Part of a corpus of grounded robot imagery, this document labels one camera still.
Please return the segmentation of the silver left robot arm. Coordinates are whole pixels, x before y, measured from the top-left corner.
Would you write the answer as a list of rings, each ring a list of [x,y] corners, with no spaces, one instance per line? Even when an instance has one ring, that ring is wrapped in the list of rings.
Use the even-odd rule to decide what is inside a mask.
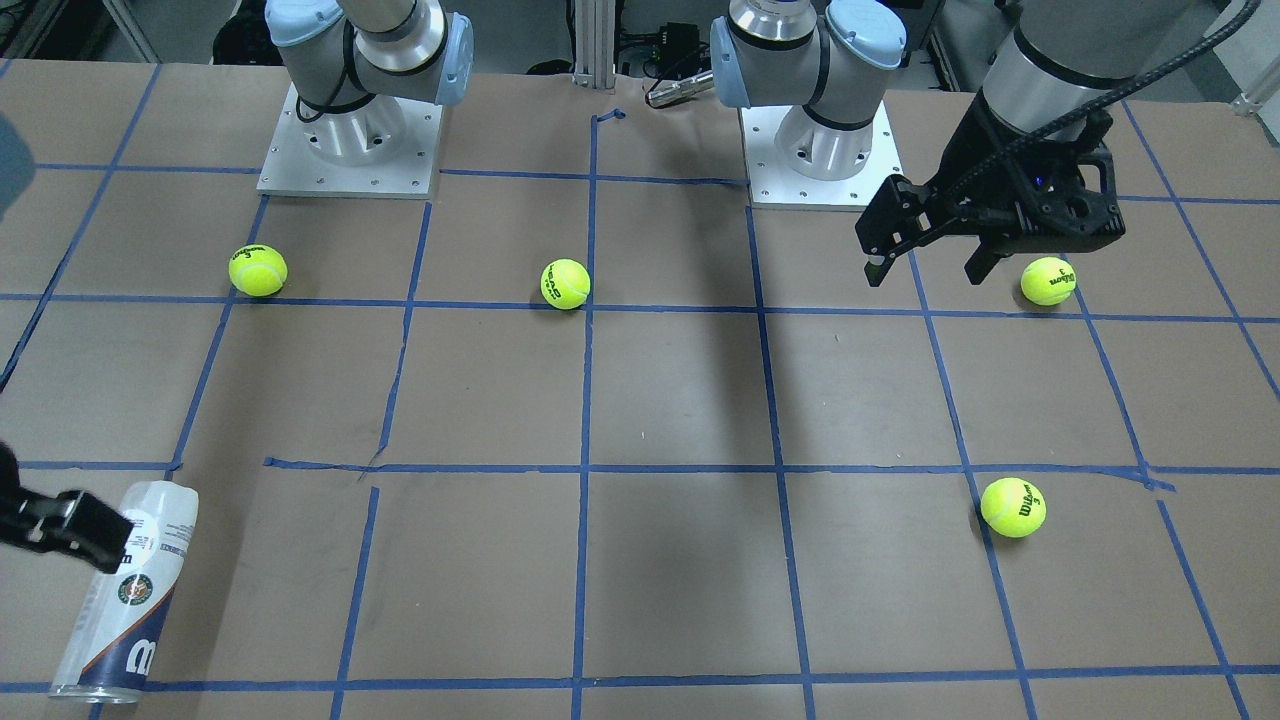
[[[877,287],[893,264],[948,236],[974,236],[966,278],[1005,258],[1093,252],[1125,234],[1105,143],[1108,109],[1230,38],[1215,32],[1158,65],[1152,54],[1184,1],[1027,1],[954,131],[937,172],[888,176],[855,224]],[[879,1],[732,1],[709,33],[716,95],[728,108],[787,108],[781,149],[795,170],[847,178],[906,53],[908,29]]]

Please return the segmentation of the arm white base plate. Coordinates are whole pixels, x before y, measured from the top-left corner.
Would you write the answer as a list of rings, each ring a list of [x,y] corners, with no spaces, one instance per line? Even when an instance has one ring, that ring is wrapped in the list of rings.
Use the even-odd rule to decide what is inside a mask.
[[[433,197],[447,109],[376,96],[346,114],[315,113],[289,87],[256,190],[279,197]]]
[[[902,172],[883,102],[852,131],[818,124],[796,106],[744,108],[739,118],[755,209],[860,211]]]

